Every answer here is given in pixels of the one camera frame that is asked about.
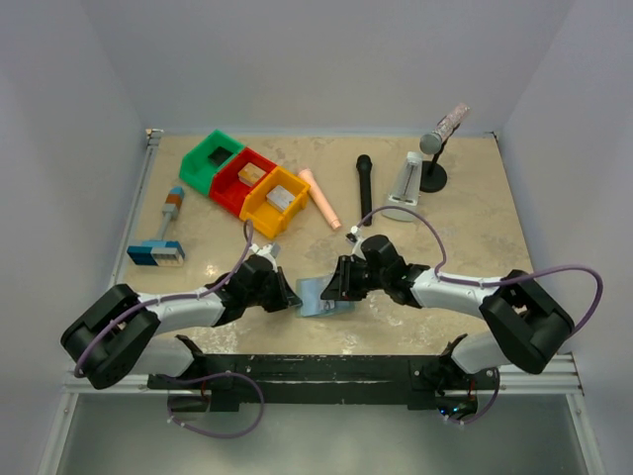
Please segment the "sage green card holder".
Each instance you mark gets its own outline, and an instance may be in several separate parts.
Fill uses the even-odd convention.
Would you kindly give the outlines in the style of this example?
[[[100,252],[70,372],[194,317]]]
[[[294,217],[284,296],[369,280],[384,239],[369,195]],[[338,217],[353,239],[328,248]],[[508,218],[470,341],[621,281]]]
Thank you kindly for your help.
[[[349,313],[355,309],[354,302],[323,300],[320,294],[332,279],[332,274],[297,280],[296,293],[302,300],[298,316],[301,318],[321,318],[342,313]]]

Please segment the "white credit card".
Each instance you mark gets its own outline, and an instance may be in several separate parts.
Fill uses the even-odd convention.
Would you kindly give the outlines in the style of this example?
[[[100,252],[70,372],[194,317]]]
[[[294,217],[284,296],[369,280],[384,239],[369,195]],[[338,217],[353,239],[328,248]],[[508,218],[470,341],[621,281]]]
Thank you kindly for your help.
[[[308,292],[302,296],[303,306],[300,315],[303,318],[319,317],[332,314],[336,310],[336,302],[324,300],[321,292]]]

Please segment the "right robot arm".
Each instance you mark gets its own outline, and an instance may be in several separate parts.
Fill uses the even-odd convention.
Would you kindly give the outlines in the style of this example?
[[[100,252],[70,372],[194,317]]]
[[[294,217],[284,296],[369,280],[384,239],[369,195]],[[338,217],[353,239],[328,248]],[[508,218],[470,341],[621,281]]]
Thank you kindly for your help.
[[[378,290],[399,305],[449,310],[487,324],[487,332],[459,335],[421,369],[421,380],[437,393],[462,388],[476,373],[506,364],[539,374],[575,327],[568,313],[523,271],[474,284],[464,277],[441,278],[427,265],[406,262],[383,235],[361,239],[353,254],[340,256],[320,296],[356,302]]]

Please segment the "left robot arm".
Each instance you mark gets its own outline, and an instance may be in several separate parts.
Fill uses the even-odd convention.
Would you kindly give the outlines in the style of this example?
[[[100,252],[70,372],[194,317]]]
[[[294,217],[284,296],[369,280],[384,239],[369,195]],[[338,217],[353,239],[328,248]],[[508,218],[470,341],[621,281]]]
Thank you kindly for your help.
[[[140,294],[117,284],[65,330],[60,344],[75,361],[75,376],[102,390],[130,375],[159,334],[221,327],[251,307],[275,313],[301,305],[283,269],[251,255],[233,273],[182,294]]]

